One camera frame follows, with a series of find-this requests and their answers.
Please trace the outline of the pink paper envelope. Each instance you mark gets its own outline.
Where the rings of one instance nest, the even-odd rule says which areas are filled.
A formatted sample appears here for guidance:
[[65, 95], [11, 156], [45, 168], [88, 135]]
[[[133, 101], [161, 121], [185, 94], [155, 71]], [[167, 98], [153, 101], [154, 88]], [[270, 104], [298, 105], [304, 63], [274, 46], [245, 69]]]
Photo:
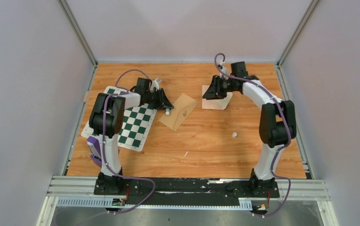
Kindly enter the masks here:
[[202, 99], [202, 109], [224, 110], [228, 106], [232, 96], [233, 93], [228, 92], [227, 97], [224, 99], [215, 99], [215, 100]]

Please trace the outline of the tan kraft envelope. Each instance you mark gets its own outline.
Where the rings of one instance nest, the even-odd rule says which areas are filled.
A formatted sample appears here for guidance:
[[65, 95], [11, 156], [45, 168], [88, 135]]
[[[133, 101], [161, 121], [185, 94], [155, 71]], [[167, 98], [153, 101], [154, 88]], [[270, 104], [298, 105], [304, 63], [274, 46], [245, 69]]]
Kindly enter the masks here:
[[183, 93], [173, 105], [170, 115], [163, 115], [159, 122], [176, 131], [198, 105], [198, 101]]

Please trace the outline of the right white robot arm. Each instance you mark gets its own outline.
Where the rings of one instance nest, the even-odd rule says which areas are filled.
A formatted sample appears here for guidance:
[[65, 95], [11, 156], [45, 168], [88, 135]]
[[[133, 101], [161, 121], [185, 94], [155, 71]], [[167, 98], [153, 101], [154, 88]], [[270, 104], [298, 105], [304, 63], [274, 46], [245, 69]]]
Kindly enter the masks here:
[[295, 105], [274, 95], [255, 75], [249, 75], [244, 62], [232, 63], [230, 70], [220, 62], [216, 68], [219, 75], [212, 77], [203, 99], [224, 99], [229, 93], [238, 91], [261, 111], [259, 136], [263, 146], [252, 170], [251, 178], [254, 180], [249, 183], [249, 190], [254, 196], [262, 196], [268, 190], [266, 181], [277, 178], [275, 170], [283, 150], [296, 137]]

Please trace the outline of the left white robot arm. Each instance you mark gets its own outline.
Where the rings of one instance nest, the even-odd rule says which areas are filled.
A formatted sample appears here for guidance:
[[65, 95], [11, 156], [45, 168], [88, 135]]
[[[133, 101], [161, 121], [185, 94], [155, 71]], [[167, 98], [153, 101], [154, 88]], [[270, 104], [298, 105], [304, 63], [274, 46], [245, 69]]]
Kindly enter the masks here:
[[101, 169], [97, 179], [99, 188], [106, 186], [112, 194], [120, 194], [124, 190], [119, 142], [123, 123], [128, 117], [126, 110], [140, 108], [153, 112], [174, 108], [160, 87], [160, 82], [159, 78], [153, 81], [138, 78], [130, 90], [119, 88], [111, 94], [97, 95], [88, 120], [92, 134], [87, 138], [87, 145], [91, 152], [90, 158]]

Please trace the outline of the purple plastic piece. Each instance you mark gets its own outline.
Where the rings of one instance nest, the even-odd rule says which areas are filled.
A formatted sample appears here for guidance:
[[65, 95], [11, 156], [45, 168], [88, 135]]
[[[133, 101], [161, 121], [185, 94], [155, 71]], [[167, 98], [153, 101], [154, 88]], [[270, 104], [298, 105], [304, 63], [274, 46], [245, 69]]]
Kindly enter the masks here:
[[101, 150], [102, 150], [102, 140], [99, 137], [89, 136], [87, 138], [87, 145], [90, 150], [90, 158], [93, 163], [101, 168], [102, 166], [102, 158], [101, 158]]

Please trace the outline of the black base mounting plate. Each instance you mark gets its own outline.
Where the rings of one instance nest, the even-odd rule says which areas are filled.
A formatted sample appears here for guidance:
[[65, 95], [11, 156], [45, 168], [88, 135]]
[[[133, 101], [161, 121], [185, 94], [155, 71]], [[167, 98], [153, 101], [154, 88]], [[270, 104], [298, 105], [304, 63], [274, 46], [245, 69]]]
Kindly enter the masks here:
[[173, 206], [236, 206], [239, 198], [280, 196], [277, 183], [271, 181], [256, 187], [248, 180], [220, 181], [217, 178], [149, 178], [123, 179], [117, 187], [104, 185], [99, 179], [94, 186], [95, 195], [124, 196], [127, 204]]

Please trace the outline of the aluminium frame rail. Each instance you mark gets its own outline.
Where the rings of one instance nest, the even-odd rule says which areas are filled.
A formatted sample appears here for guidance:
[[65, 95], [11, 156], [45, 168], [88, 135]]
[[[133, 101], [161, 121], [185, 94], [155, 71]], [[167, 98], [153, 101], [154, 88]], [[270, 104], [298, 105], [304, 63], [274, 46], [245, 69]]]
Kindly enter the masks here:
[[96, 177], [54, 176], [40, 211], [37, 225], [52, 223], [57, 207], [97, 207], [158, 210], [274, 210], [279, 201], [315, 202], [318, 216], [326, 226], [338, 225], [322, 180], [276, 179], [272, 186], [250, 190], [249, 180], [241, 178], [151, 178], [126, 180], [112, 193], [96, 183]]

